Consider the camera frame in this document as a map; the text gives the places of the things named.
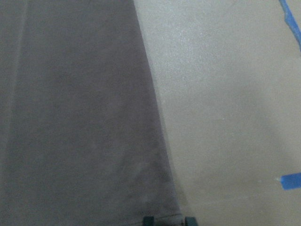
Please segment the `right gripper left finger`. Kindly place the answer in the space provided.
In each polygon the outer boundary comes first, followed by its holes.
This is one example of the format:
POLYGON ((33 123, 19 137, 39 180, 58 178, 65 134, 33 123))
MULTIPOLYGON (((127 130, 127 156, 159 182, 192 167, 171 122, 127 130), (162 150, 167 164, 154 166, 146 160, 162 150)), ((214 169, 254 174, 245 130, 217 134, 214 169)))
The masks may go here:
POLYGON ((143 217, 143 226, 154 226, 154 217, 153 216, 143 217))

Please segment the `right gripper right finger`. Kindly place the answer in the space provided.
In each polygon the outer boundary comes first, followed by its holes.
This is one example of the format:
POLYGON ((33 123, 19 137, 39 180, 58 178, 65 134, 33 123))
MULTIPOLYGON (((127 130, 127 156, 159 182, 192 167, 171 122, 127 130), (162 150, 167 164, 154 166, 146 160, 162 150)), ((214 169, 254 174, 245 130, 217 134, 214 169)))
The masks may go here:
POLYGON ((195 217, 185 217, 185 226, 197 226, 197 220, 195 217))

